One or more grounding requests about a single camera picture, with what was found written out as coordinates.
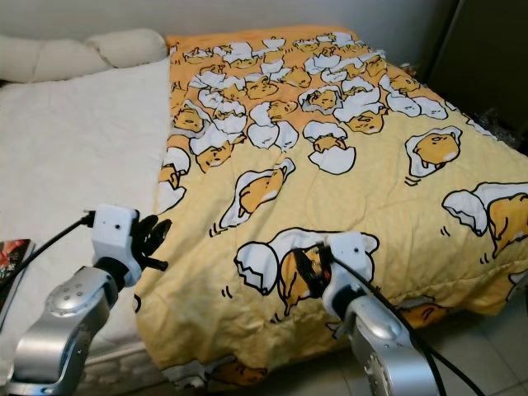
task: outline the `book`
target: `book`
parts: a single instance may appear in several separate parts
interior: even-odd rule
[[[0,242],[0,285],[3,285],[7,277],[22,265],[34,247],[35,244],[30,239],[15,239]],[[2,331],[7,311],[15,297],[17,287],[25,271],[23,270],[14,279],[11,279],[7,288],[0,291],[0,331]]]

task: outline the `black cable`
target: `black cable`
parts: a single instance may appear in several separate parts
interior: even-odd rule
[[[446,395],[446,389],[444,388],[444,384],[442,382],[440,371],[438,371],[438,368],[436,367],[435,361],[431,358],[431,355],[433,355],[436,359],[438,359],[442,364],[445,365],[448,369],[450,369],[455,375],[457,375],[461,380],[465,382],[466,385],[468,385],[471,390],[475,392],[478,396],[484,396],[484,392],[480,390],[480,388],[466,375],[464,374],[458,367],[456,367],[453,363],[448,361],[440,352],[436,351],[432,346],[427,344],[423,338],[421,338],[413,326],[403,317],[403,315],[370,283],[367,282],[366,279],[361,276],[357,271],[349,268],[344,262],[337,260],[335,257],[333,260],[339,265],[345,268],[347,271],[349,271],[355,278],[357,278],[369,291],[374,295],[376,299],[380,301],[381,304],[385,306],[398,320],[403,324],[403,326],[409,331],[409,334],[411,338],[418,344],[418,346],[422,349],[422,352],[424,356],[426,357],[427,363],[429,363],[429,366],[431,367],[431,371],[433,376],[435,377],[436,384],[438,386],[438,390],[440,392],[440,395]]]
[[[0,285],[0,293],[2,293],[4,289],[11,285],[12,280],[14,280],[18,274],[24,271],[31,264],[31,262],[35,260],[44,250],[49,248],[51,245],[61,239],[64,235],[71,233],[79,225],[87,225],[88,227],[92,227],[94,216],[95,211],[91,210],[86,216],[82,217],[81,219],[79,219],[78,221],[76,221],[75,223],[73,223],[72,225],[52,237],[52,239],[50,239],[44,245],[36,249],[17,269],[15,269],[15,271],[11,272],[9,276],[6,276],[4,279],[2,279],[2,284]]]

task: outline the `yellow comforter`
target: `yellow comforter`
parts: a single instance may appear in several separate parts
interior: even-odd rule
[[[180,388],[246,385],[343,345],[291,250],[363,233],[366,274],[417,326],[496,314],[528,270],[528,158],[339,27],[169,37],[173,226],[137,288]]]

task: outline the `tiled floor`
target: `tiled floor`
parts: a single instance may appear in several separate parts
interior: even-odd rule
[[[442,355],[469,376],[486,395],[528,396],[528,317],[523,296],[495,318],[459,313],[422,331]],[[440,365],[449,395],[471,395]],[[173,394],[168,384],[134,396]],[[278,370],[257,386],[226,396],[368,396],[369,385],[350,351],[339,351]]]

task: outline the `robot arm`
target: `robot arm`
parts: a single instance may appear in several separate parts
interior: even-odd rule
[[[299,273],[310,291],[322,295],[324,308],[342,320],[339,329],[351,341],[372,394],[385,396],[436,396],[435,378],[425,357],[414,347],[408,330],[344,266],[366,277],[367,260],[360,233],[332,234],[318,248],[323,274],[311,271],[311,262],[299,255]]]
[[[136,210],[102,205],[95,212],[94,266],[84,266],[56,287],[45,311],[16,347],[7,393],[68,395],[80,382],[88,349],[106,323],[123,287],[135,285],[145,267],[164,271],[149,256],[165,239],[170,221],[139,222]]]

